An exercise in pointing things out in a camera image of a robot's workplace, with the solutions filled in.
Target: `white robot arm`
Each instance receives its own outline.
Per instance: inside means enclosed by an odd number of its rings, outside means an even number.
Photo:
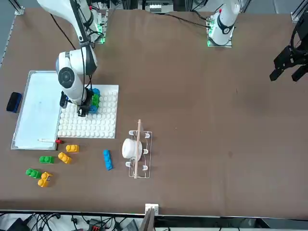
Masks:
[[[214,14],[214,26],[209,38],[217,45],[223,46],[228,43],[234,30],[234,23],[240,12],[239,0],[226,0],[221,12]]]
[[[66,107],[70,101],[79,106],[78,115],[85,116],[90,110],[93,93],[84,87],[84,78],[97,68],[90,42],[99,37],[99,33],[93,33],[98,31],[98,14],[95,10],[90,11],[86,0],[38,0],[38,3],[49,13],[69,21],[75,29],[81,48],[60,53],[56,61],[63,90],[60,106]]]

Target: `blue lego brick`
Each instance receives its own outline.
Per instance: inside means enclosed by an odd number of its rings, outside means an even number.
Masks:
[[[97,107],[95,105],[91,105],[89,113],[97,113]]]
[[[110,158],[110,151],[104,150],[103,155],[104,155],[106,169],[111,170],[112,169],[112,163],[111,163],[111,158]]]
[[[100,95],[100,90],[98,90],[97,88],[94,88],[94,89],[93,89],[93,93],[94,93],[94,94]]]

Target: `wooden stick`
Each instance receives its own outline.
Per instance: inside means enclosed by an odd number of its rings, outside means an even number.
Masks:
[[[137,171],[138,171],[138,156],[139,156],[139,140],[140,140],[140,128],[141,128],[141,120],[138,120],[138,130],[137,130],[137,151],[136,151],[136,159],[135,159],[135,174],[134,178],[137,179]]]

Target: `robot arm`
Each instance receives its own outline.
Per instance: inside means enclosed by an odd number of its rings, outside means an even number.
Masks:
[[[298,34],[300,45],[294,46],[295,34]],[[274,59],[275,70],[270,74],[271,81],[276,81],[285,69],[300,65],[292,74],[292,80],[297,82],[308,72],[308,13],[303,14],[291,35],[290,45],[286,46]]]
[[[237,15],[240,12],[239,0],[226,0],[221,11],[214,14],[214,26],[209,38],[217,45],[228,43]]]
[[[79,106],[78,115],[85,116],[90,110],[93,95],[91,90],[84,87],[85,75],[92,75],[97,68],[90,42],[99,36],[91,33],[98,30],[98,14],[95,10],[90,11],[86,0],[38,0],[38,3],[49,13],[69,21],[78,36],[81,48],[60,53],[56,71],[63,90],[60,106],[66,107],[67,101],[70,101]]]

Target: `white cup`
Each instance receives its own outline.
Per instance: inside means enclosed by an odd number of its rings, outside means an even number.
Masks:
[[[125,159],[135,159],[136,158],[136,147],[137,147],[137,141],[132,139],[126,139],[123,142],[122,146],[122,155]],[[141,158],[142,153],[142,144],[139,142],[139,154],[138,154],[138,160]]]

